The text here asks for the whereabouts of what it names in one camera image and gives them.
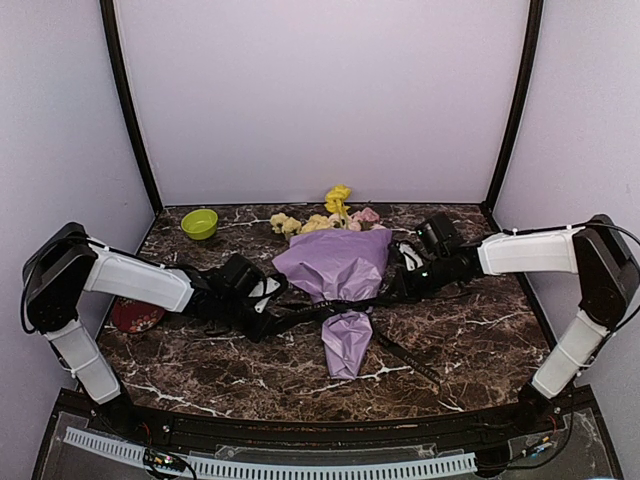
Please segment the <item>pink wrapping paper sheet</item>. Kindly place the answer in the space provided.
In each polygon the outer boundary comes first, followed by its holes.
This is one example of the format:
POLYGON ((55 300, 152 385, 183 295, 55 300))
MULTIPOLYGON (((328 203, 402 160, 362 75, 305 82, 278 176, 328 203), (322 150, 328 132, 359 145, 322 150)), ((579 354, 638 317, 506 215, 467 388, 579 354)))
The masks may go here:
MULTIPOLYGON (((301 234, 273 265, 293 286, 325 300, 358 301, 377 296, 387 266, 392 232, 325 229, 301 234)), ((329 375, 354 380, 373 336, 367 313, 345 313, 322 321, 321 339, 329 375)))

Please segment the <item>yellow rose stem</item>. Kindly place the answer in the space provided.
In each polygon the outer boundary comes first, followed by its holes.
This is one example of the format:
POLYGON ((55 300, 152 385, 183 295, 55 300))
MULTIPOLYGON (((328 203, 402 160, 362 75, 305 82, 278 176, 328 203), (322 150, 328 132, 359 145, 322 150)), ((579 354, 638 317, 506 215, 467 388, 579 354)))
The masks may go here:
POLYGON ((339 184, 332 187, 325 195, 325 209, 332 215, 336 215, 342 228, 348 227, 349 216, 347 200, 351 195, 351 189, 339 184))

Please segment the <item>yellow daisy bunch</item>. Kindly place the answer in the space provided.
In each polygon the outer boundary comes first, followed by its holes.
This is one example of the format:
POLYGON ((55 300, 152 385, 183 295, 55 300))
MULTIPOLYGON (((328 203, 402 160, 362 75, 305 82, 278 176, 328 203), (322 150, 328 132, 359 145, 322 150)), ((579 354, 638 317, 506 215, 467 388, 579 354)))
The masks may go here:
POLYGON ((332 227, 328 217, 318 214, 312 215, 305 223, 302 223, 285 213, 277 213, 271 216, 270 225, 274 233, 282 234, 286 239, 332 227))

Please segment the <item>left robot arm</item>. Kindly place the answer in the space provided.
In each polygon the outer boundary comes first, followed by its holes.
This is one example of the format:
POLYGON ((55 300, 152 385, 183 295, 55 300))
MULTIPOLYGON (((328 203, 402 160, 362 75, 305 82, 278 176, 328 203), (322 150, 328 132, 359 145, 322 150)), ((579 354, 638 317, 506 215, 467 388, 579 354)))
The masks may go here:
POLYGON ((141 415, 122 399, 121 380, 99 349, 95 329, 83 322, 86 297, 133 300, 219 321, 257 341, 273 320, 268 304, 288 287, 284 275, 267 275, 240 254, 208 270, 169 266, 110 247, 77 222, 62 226, 25 261, 21 280, 24 330, 46 338, 88 397, 103 405, 103 421, 120 436, 134 435, 141 415))

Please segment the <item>black printed ribbon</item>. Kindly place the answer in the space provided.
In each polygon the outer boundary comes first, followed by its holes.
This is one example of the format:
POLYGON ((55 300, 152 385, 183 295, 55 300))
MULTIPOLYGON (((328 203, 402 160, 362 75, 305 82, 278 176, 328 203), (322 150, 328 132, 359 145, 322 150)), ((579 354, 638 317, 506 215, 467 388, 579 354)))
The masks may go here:
MULTIPOLYGON (((272 325, 267 328, 267 335, 284 333, 286 330, 302 323, 320 323, 338 314, 368 313, 372 308, 392 308, 395 305, 411 305, 419 302, 420 299, 418 298, 381 295, 376 298, 358 301, 325 300, 314 305, 286 304, 290 312, 284 316, 276 317, 272 325)), ((384 335, 375 324, 372 324, 372 329, 374 339, 388 353, 402 360, 407 366, 420 373, 434 385, 441 385, 442 377, 433 368, 421 362, 418 356, 384 335)))

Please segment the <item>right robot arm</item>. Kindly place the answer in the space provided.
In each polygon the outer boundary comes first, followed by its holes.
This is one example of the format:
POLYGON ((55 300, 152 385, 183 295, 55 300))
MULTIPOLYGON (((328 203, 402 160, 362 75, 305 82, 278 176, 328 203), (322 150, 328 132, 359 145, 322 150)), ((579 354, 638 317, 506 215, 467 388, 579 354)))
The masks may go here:
POLYGON ((466 240, 437 214, 416 229, 420 247, 399 242, 389 301, 418 302, 453 283, 505 275, 531 281, 555 344, 510 413, 521 434, 549 416, 546 400, 588 370, 599 351, 639 313, 639 237, 605 215, 556 227, 502 230, 466 240))

